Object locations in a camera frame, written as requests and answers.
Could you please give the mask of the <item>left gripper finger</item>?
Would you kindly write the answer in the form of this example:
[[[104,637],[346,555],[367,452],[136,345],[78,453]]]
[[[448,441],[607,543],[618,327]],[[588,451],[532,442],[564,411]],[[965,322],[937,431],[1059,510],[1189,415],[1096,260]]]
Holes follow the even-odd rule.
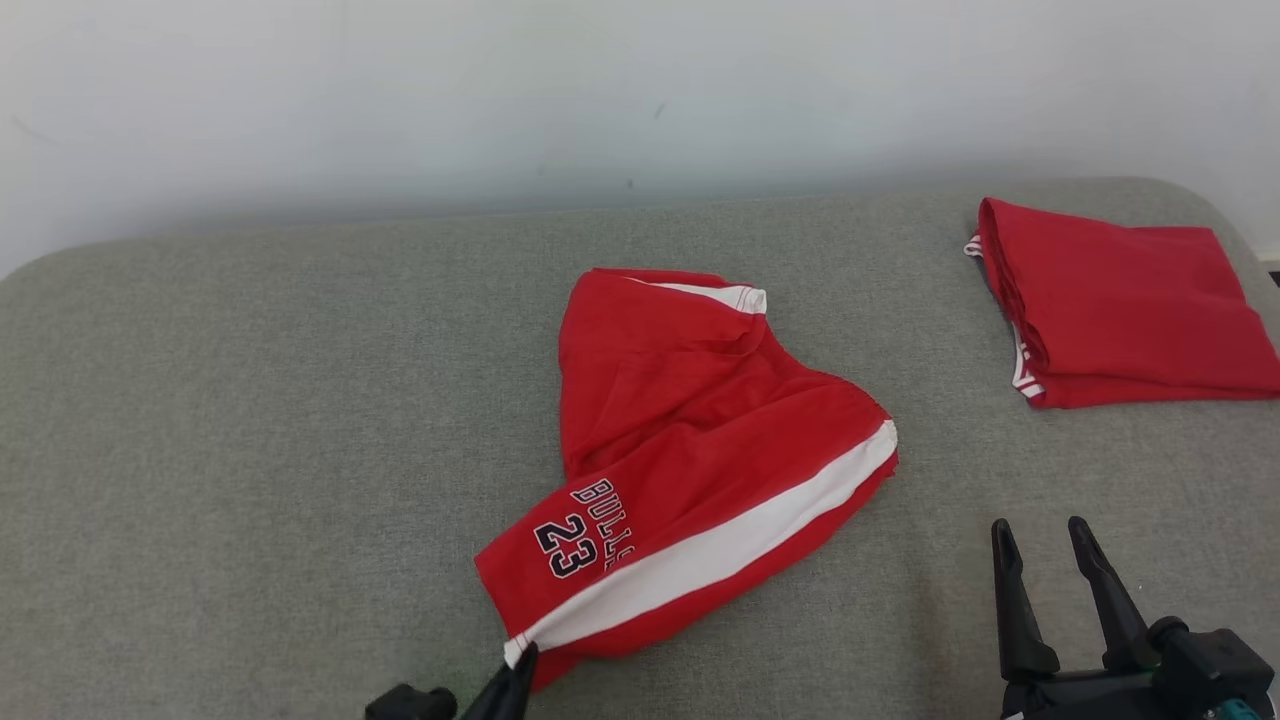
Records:
[[[521,661],[502,665],[460,720],[521,720]]]
[[[515,720],[525,720],[529,698],[532,693],[540,650],[530,643],[518,657],[515,666]]]

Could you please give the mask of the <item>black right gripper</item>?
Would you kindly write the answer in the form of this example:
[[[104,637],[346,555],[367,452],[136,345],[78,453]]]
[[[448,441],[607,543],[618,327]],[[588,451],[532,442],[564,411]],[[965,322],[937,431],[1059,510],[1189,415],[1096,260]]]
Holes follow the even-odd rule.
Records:
[[[991,527],[998,664],[1006,680],[1000,720],[1176,720],[1152,687],[1158,655],[1139,609],[1087,520],[1069,518],[1068,532],[1103,633],[1105,670],[1059,673],[1059,656],[1043,642],[1023,582],[1012,529],[1000,518]]]

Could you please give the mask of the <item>red shorts white stripe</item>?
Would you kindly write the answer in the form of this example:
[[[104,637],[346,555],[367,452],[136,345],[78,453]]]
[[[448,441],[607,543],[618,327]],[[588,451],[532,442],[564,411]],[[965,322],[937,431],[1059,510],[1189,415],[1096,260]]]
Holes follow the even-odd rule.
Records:
[[[564,484],[476,560],[540,691],[669,639],[832,538],[899,464],[890,414],[774,337],[765,291],[596,268],[559,329]]]

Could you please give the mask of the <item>red Bulls 23 jersey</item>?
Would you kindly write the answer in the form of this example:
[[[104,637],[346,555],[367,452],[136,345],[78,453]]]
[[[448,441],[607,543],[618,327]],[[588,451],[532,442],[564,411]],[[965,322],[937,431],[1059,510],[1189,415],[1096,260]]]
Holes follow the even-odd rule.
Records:
[[[1280,398],[1280,354],[1206,227],[980,201],[964,252],[1011,327],[1033,407]]]

